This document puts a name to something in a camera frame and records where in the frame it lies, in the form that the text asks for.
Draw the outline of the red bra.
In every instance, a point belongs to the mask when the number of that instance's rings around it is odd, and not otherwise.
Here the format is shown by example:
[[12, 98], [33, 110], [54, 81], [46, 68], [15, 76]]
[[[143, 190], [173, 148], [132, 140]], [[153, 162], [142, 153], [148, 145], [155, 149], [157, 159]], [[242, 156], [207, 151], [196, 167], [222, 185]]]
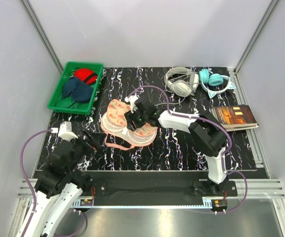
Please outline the red bra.
[[98, 79], [98, 75], [94, 71], [87, 68], [76, 69], [73, 73], [73, 76], [77, 77], [86, 85], [93, 85], [97, 82]]

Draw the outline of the navy blue bra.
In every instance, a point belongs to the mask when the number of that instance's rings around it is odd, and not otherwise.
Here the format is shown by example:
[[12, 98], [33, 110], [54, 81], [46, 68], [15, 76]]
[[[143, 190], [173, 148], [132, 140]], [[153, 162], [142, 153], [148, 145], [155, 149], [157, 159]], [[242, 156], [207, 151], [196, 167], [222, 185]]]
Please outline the navy blue bra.
[[93, 91], [94, 89], [91, 86], [82, 82], [79, 78], [70, 77], [63, 86], [62, 98], [70, 96], [75, 102], [88, 103], [92, 98]]

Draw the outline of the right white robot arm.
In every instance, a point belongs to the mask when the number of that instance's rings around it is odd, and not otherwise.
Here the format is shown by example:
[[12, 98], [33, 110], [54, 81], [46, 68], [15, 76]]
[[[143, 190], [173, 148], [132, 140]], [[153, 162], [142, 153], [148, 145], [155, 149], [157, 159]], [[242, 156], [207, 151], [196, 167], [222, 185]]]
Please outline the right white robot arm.
[[225, 153], [231, 149], [228, 132], [210, 112], [185, 114], [170, 109], [158, 109], [149, 100], [128, 96], [125, 102], [130, 111], [125, 113], [127, 128], [137, 131], [146, 124], [158, 128], [170, 128], [189, 133], [197, 151], [205, 155], [208, 164], [208, 181], [197, 188], [204, 195], [219, 196], [226, 191], [228, 174]]

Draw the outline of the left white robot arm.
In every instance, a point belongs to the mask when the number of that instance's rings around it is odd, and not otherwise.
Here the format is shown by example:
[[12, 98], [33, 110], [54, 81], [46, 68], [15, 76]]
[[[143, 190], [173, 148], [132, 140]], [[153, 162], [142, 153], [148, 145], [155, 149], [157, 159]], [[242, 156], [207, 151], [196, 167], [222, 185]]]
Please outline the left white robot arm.
[[33, 201], [17, 233], [19, 237], [53, 237], [65, 213], [80, 196], [95, 195], [90, 174], [77, 169], [78, 163], [102, 149], [105, 135], [83, 130], [78, 135], [63, 134], [63, 144], [50, 155], [47, 165], [36, 175], [30, 188]]

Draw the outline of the pink mesh laundry bag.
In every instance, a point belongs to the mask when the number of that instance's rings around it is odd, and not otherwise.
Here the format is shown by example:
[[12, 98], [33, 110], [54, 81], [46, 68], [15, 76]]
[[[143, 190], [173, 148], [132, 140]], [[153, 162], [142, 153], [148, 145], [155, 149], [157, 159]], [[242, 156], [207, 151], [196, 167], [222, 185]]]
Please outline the pink mesh laundry bag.
[[101, 129], [107, 136], [111, 135], [129, 143], [130, 147], [109, 143], [105, 140], [105, 145], [111, 148], [118, 148], [124, 151], [135, 147], [145, 147], [150, 145], [156, 138], [158, 128], [152, 127], [150, 124], [145, 124], [141, 128], [131, 131], [127, 128], [125, 113], [130, 112], [130, 106], [118, 99], [110, 101], [107, 112], [104, 113], [101, 119]]

